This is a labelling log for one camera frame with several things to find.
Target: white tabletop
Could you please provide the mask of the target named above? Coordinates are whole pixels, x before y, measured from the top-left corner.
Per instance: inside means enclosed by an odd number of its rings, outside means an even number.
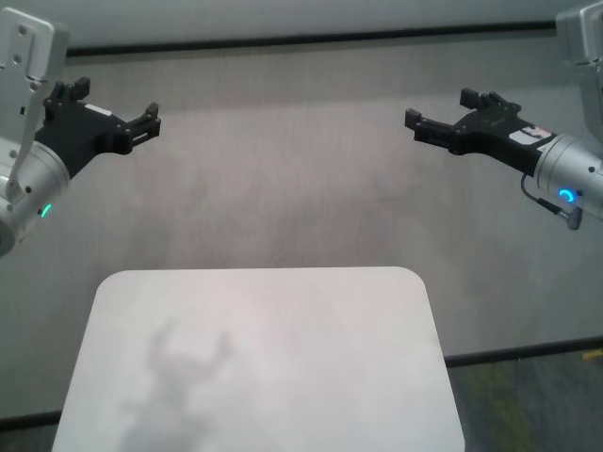
[[[101,284],[55,452],[463,451],[427,293],[393,267]]]

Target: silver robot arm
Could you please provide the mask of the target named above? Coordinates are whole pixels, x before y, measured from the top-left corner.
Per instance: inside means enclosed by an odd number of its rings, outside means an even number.
[[[13,8],[0,11],[0,256],[48,216],[95,155],[127,154],[159,135],[157,104],[126,122],[82,102],[88,78],[55,83],[68,41],[56,24]]]
[[[564,57],[580,74],[587,126],[603,143],[603,2],[559,14],[557,33]],[[524,194],[563,218],[571,230],[579,228],[582,211],[603,219],[600,150],[587,149],[577,138],[520,119],[521,107],[495,92],[478,94],[464,89],[461,105],[475,111],[456,124],[431,121],[414,110],[407,110],[405,124],[415,131],[416,141],[446,148],[455,155],[484,153],[521,171]],[[530,194],[525,187],[527,177],[570,208],[565,210]]]

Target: black trim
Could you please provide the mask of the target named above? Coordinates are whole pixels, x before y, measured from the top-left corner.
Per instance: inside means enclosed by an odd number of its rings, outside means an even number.
[[[519,24],[481,24],[440,26],[434,28],[405,28],[402,30],[367,31],[324,35],[282,36],[241,40],[204,40],[155,44],[110,45],[104,47],[79,47],[70,49],[68,57],[92,57],[100,55],[144,54],[149,52],[174,52],[183,50],[230,49],[236,47],[264,47],[273,45],[317,44],[324,42],[346,42],[352,40],[392,40],[471,33],[493,33],[501,31],[555,30],[555,22],[524,22]]]
[[[60,421],[61,411],[59,412],[39,412],[37,414],[28,414],[26,416],[10,417],[0,419],[0,431],[19,430],[22,428],[35,428],[43,426],[54,426]]]
[[[556,355],[571,351],[583,351],[603,348],[603,336],[588,337],[574,341],[554,342],[540,346],[527,346],[518,348],[507,348],[503,350],[472,353],[468,355],[457,355],[445,358],[447,368],[461,367],[465,365],[498,363],[501,361],[523,360],[539,356]]]

